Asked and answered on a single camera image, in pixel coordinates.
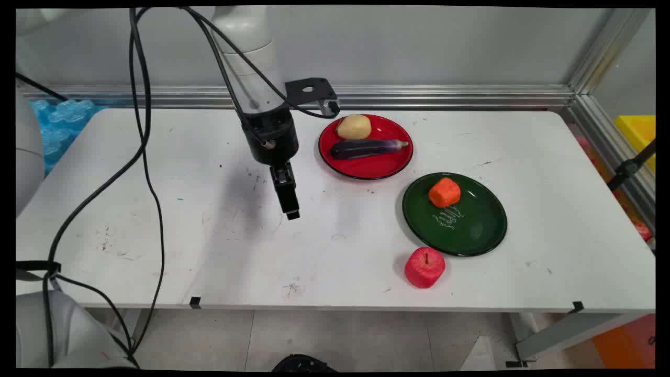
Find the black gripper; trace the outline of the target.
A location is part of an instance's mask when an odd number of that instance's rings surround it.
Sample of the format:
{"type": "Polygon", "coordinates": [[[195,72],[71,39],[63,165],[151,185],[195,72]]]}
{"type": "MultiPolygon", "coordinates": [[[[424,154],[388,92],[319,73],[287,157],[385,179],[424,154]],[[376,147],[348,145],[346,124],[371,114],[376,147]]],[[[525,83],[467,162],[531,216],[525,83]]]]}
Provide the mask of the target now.
{"type": "Polygon", "coordinates": [[[300,217],[296,182],[290,159],[299,143],[294,119],[286,107],[261,114],[242,114],[242,131],[254,159],[270,165],[270,174],[282,212],[288,220],[300,217]]]}

